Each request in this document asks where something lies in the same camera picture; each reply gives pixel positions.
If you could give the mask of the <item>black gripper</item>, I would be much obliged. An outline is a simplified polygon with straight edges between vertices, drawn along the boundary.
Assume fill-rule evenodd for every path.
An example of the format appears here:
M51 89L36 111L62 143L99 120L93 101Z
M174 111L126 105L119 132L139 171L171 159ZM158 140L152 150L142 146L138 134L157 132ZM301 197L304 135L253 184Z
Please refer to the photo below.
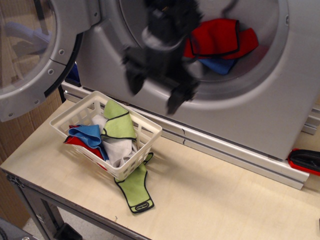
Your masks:
M186 101L192 100L199 82L183 66L182 43L164 46L127 46L123 50L122 63L133 95L143 87L147 78L172 87L167 102L167 114L173 115Z

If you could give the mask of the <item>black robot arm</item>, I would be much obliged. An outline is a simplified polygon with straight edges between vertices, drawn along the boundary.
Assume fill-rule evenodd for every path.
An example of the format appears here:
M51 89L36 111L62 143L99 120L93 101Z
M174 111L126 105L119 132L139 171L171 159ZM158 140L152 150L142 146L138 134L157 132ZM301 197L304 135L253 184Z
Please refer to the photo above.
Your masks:
M149 78L172 88L167 113L173 115L196 94L199 82L184 67L187 38L201 22L195 0L146 0L147 27L142 48L126 47L123 64L129 89L136 95Z

